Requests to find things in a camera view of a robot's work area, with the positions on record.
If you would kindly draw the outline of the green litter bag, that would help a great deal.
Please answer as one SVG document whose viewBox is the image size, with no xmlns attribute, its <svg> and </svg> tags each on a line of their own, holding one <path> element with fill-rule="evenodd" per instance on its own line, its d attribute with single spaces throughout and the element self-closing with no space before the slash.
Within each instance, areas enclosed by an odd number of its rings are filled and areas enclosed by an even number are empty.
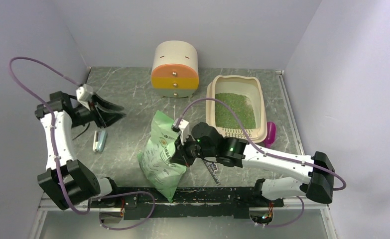
<svg viewBox="0 0 390 239">
<path fill-rule="evenodd" d="M 172 130 L 173 119 L 157 111 L 151 121 L 150 138 L 145 149 L 137 155 L 139 167 L 147 180 L 169 201 L 173 201 L 186 166 L 171 163 L 175 153 L 177 133 Z"/>
</svg>

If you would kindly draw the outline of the magenta plastic scoop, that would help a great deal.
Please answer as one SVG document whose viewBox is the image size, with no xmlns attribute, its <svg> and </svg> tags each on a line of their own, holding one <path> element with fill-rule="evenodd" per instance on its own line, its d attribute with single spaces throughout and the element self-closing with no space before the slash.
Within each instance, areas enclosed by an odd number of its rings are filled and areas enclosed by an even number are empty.
<svg viewBox="0 0 390 239">
<path fill-rule="evenodd" d="M 267 122 L 267 135 L 263 143 L 266 148 L 271 148 L 276 140 L 277 127 L 272 121 Z"/>
</svg>

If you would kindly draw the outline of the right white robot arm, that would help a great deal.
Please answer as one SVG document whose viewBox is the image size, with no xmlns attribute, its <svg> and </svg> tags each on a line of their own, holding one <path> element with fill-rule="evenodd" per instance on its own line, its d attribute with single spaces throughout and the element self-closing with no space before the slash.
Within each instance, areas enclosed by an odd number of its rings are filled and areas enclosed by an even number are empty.
<svg viewBox="0 0 390 239">
<path fill-rule="evenodd" d="M 260 179 L 259 188 L 252 193 L 253 202 L 265 206 L 280 198 L 305 196 L 309 200 L 331 204 L 333 201 L 335 169 L 324 152 L 314 155 L 285 153 L 250 143 L 246 139 L 224 137 L 201 122 L 189 132 L 187 127 L 174 128 L 179 138 L 170 162 L 191 166 L 195 159 L 214 158 L 226 167 L 258 168 L 277 172 L 280 179 Z"/>
</svg>

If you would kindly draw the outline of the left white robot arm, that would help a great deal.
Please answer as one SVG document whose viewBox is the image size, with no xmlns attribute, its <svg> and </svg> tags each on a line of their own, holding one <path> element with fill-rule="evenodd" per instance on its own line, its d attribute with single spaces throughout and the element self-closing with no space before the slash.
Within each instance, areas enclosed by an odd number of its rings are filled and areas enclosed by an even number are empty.
<svg viewBox="0 0 390 239">
<path fill-rule="evenodd" d="M 101 198 L 109 207 L 121 202 L 121 192 L 110 177 L 99 179 L 76 155 L 72 128 L 94 122 L 107 128 L 125 117 L 124 108 L 108 102 L 96 93 L 80 87 L 76 96 L 62 91 L 50 94 L 50 100 L 37 106 L 36 118 L 45 131 L 47 163 L 37 176 L 44 193 L 61 210 L 89 199 Z"/>
</svg>

